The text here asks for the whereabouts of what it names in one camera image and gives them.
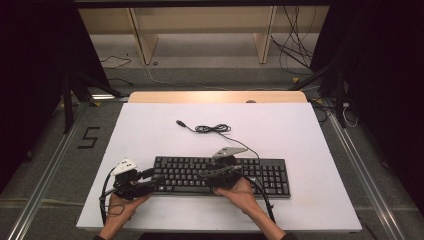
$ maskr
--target person's right hand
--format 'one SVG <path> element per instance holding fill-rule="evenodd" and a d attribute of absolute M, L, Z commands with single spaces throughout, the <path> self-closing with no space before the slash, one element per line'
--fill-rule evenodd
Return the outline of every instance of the person's right hand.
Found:
<path fill-rule="evenodd" d="M 231 189 L 215 188 L 214 192 L 226 197 L 234 206 L 249 216 L 257 211 L 262 211 L 253 195 L 249 181 L 244 178 L 240 178 Z"/>

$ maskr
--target person's left hand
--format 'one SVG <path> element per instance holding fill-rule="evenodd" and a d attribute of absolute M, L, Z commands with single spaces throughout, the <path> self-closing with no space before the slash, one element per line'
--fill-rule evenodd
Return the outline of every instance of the person's left hand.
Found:
<path fill-rule="evenodd" d="M 124 224 L 134 215 L 137 207 L 149 198 L 150 195 L 146 195 L 134 200 L 126 200 L 112 193 L 109 199 L 109 210 L 106 223 L 99 236 L 104 239 L 113 239 L 116 233 L 118 233 Z"/>

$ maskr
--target wire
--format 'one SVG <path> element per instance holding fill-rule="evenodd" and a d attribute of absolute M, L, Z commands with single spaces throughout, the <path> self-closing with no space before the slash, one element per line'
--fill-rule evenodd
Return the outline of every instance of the wire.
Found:
<path fill-rule="evenodd" d="M 356 118 L 355 124 L 351 125 L 346 118 L 346 114 L 345 114 L 346 109 L 347 109 L 347 107 L 343 108 L 343 118 L 345 119 L 346 124 L 349 125 L 349 127 L 356 127 L 358 125 L 358 119 L 359 118 Z"/>
<path fill-rule="evenodd" d="M 110 56 L 110 57 L 108 57 L 108 58 L 106 58 L 104 60 L 101 60 L 100 62 L 107 62 L 111 58 L 116 58 L 116 59 L 119 59 L 119 60 L 125 60 L 126 62 L 125 63 L 122 63 L 122 64 L 119 64 L 118 66 L 113 67 L 113 68 L 110 68 L 110 67 L 104 67 L 104 68 L 106 68 L 106 69 L 117 69 L 117 68 L 122 67 L 122 66 L 124 66 L 124 65 L 126 65 L 126 64 L 128 64 L 128 63 L 131 62 L 131 59 L 129 59 L 129 58 L 121 58 L 121 57 L 117 57 L 117 56 Z"/>
<path fill-rule="evenodd" d="M 128 85 L 134 86 L 134 83 L 127 81 L 127 80 L 124 80 L 122 78 L 109 78 L 108 80 L 109 81 L 122 81 L 122 82 L 126 82 Z"/>
<path fill-rule="evenodd" d="M 280 49 L 280 57 L 279 57 L 279 64 L 280 67 L 283 71 L 287 72 L 287 73 L 291 73 L 291 74 L 297 74 L 297 75 L 311 75 L 311 74 L 304 74 L 304 73 L 295 73 L 295 72 L 291 72 L 287 69 L 285 69 L 282 65 L 281 62 L 281 57 L 282 54 L 286 54 L 286 68 L 288 68 L 288 61 L 287 61 L 287 57 L 292 58 L 293 60 L 295 60 L 296 62 L 298 62 L 299 64 L 301 64 L 302 66 L 304 66 L 305 68 L 310 69 L 310 67 L 307 64 L 307 60 L 305 59 L 306 57 L 309 59 L 308 61 L 312 60 L 311 55 L 313 55 L 313 52 L 309 51 L 308 49 L 306 49 L 306 47 L 303 45 L 303 40 L 308 36 L 308 34 L 311 32 L 312 26 L 315 22 L 316 19 L 316 12 L 317 12 L 317 6 L 315 6 L 315 10 L 314 10 L 314 16 L 312 19 L 311 24 L 309 25 L 309 29 L 307 31 L 307 33 L 300 38 L 299 37 L 299 31 L 298 31 L 298 17 L 299 17 L 299 13 L 300 13 L 300 7 L 296 6 L 295 9 L 292 12 L 292 16 L 289 16 L 289 13 L 287 12 L 286 7 L 284 7 L 284 12 L 286 14 L 287 20 L 289 21 L 290 24 L 290 33 L 289 36 L 287 37 L 286 41 L 284 42 L 284 44 L 279 44 L 277 41 L 275 41 L 274 37 L 271 36 L 271 40 L 276 44 L 276 46 Z M 287 47 L 287 43 L 289 41 L 289 39 L 292 40 L 292 45 L 296 44 L 297 48 L 299 50 L 295 50 L 294 48 L 289 48 Z M 302 60 L 299 60 L 298 58 L 294 57 L 291 52 L 294 52 L 298 55 L 300 55 L 302 57 Z"/>
<path fill-rule="evenodd" d="M 312 104 L 312 107 L 314 109 L 318 109 L 320 111 L 322 111 L 325 115 L 324 119 L 319 120 L 318 122 L 320 123 L 320 126 L 322 127 L 322 125 L 324 125 L 324 123 L 327 121 L 328 117 L 331 116 L 331 114 L 333 114 L 333 112 L 335 112 L 335 108 L 334 107 L 327 107 L 322 105 L 321 103 L 318 102 L 317 99 L 308 99 L 308 102 L 310 102 Z"/>
<path fill-rule="evenodd" d="M 106 205 L 105 205 L 105 203 L 106 203 L 106 196 L 109 195 L 109 194 L 111 194 L 113 192 L 113 191 L 109 191 L 108 193 L 106 193 L 106 187 L 107 187 L 107 183 L 109 182 L 110 174 L 112 173 L 112 171 L 114 169 L 115 168 L 112 168 L 112 170 L 110 170 L 109 174 L 107 175 L 106 180 L 105 180 L 105 182 L 103 184 L 102 195 L 99 198 L 99 201 L 100 201 L 100 204 L 99 204 L 100 205 L 100 213 L 102 215 L 103 225 L 106 223 L 106 212 L 107 212 L 106 211 Z"/>
<path fill-rule="evenodd" d="M 257 183 L 256 183 L 256 181 L 253 181 L 252 179 L 250 179 L 249 177 L 247 177 L 247 176 L 245 176 L 245 175 L 243 175 L 243 174 L 240 174 L 244 179 L 246 179 L 247 181 L 249 181 L 251 184 L 253 184 L 254 186 L 255 186 L 255 188 L 256 189 L 258 189 L 259 190 L 259 192 L 261 193 L 261 195 L 262 195 L 262 197 L 264 198 L 264 201 L 265 201 L 265 206 L 266 206 L 266 209 L 267 209 L 267 211 L 268 211 L 268 215 L 269 215 L 269 218 L 275 223 L 275 217 L 274 217 L 274 213 L 272 212 L 272 208 L 274 207 L 273 205 L 271 205 L 271 203 L 269 202 L 269 198 L 268 198 L 268 194 L 265 192 L 265 191 L 263 191 L 263 186 L 262 186 L 262 183 L 256 178 L 256 181 L 258 181 L 260 184 L 261 184 L 261 186 L 259 186 Z"/>
<path fill-rule="evenodd" d="M 204 134 L 204 133 L 217 133 L 217 134 L 221 135 L 222 137 L 224 137 L 224 138 L 226 138 L 228 140 L 231 140 L 231 141 L 234 141 L 236 143 L 239 143 L 239 144 L 243 145 L 245 148 L 247 148 L 251 152 L 253 152 L 256 155 L 256 157 L 259 159 L 258 153 L 255 152 L 253 149 L 249 148 L 248 146 L 246 146 L 245 144 L 243 144 L 240 141 L 237 141 L 235 139 L 229 138 L 229 137 L 227 137 L 227 136 L 225 136 L 225 135 L 222 134 L 222 133 L 231 131 L 231 127 L 228 126 L 228 125 L 226 125 L 226 124 L 218 124 L 215 127 L 197 126 L 195 128 L 195 130 L 191 129 L 190 127 L 188 127 L 187 125 L 185 125 L 185 123 L 181 122 L 180 120 L 177 120 L 177 124 L 180 125 L 181 127 L 187 128 L 190 131 L 195 132 L 195 133 L 200 133 L 200 134 Z"/>

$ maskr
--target black keyboard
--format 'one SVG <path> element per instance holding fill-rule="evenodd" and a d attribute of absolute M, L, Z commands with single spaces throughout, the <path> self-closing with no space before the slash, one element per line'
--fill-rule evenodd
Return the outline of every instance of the black keyboard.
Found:
<path fill-rule="evenodd" d="M 165 182 L 159 185 L 156 195 L 215 195 L 212 189 L 200 180 L 197 173 L 206 170 L 206 165 L 214 162 L 213 158 L 204 157 L 165 157 L 155 159 L 154 177 L 165 175 Z M 243 175 L 257 179 L 263 185 L 268 198 L 289 198 L 290 187 L 284 159 L 238 158 L 237 165 L 243 166 Z M 252 185 L 257 198 L 262 195 Z"/>

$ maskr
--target mouse cable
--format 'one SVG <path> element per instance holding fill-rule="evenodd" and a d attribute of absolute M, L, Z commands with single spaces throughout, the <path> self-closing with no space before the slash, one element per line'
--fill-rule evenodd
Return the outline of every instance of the mouse cable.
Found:
<path fill-rule="evenodd" d="M 222 137 L 224 137 L 224 138 L 226 138 L 228 140 L 231 140 L 231 141 L 234 141 L 236 143 L 239 143 L 239 144 L 243 145 L 245 148 L 247 148 L 250 151 L 252 151 L 256 155 L 256 157 L 259 159 L 258 153 L 256 153 L 255 151 L 253 151 L 251 148 L 249 148 L 248 146 L 244 145 L 240 141 L 237 141 L 235 139 L 229 138 L 229 137 L 227 137 L 227 136 L 225 136 L 225 135 L 222 134 L 223 132 L 229 132 L 229 131 L 231 131 L 231 127 L 228 126 L 228 125 L 226 125 L 226 124 L 218 124 L 215 127 L 197 126 L 194 130 L 191 129 L 190 127 L 188 127 L 187 125 L 185 125 L 185 123 L 181 122 L 180 120 L 177 120 L 177 124 L 180 125 L 181 127 L 187 128 L 190 131 L 195 132 L 195 133 L 202 133 L 202 134 L 203 133 L 211 133 L 211 132 L 217 133 L 217 134 L 221 135 Z"/>

